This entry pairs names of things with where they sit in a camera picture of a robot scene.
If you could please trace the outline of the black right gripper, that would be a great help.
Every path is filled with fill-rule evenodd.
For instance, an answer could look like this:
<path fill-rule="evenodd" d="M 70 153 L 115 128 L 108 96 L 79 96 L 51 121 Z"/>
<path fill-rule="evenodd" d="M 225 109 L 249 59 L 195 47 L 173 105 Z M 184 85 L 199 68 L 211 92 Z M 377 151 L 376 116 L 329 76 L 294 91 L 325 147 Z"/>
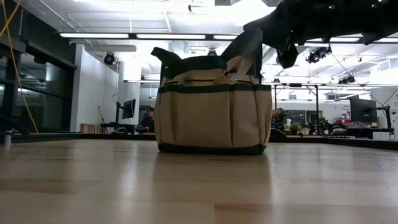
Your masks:
<path fill-rule="evenodd" d="M 262 43 L 274 48 L 283 68 L 294 65 L 298 51 L 295 42 L 320 39 L 329 42 L 330 35 L 321 28 L 330 12 L 330 2 L 324 0 L 281 1 L 279 12 L 272 12 L 244 25 L 244 31 L 262 30 Z"/>

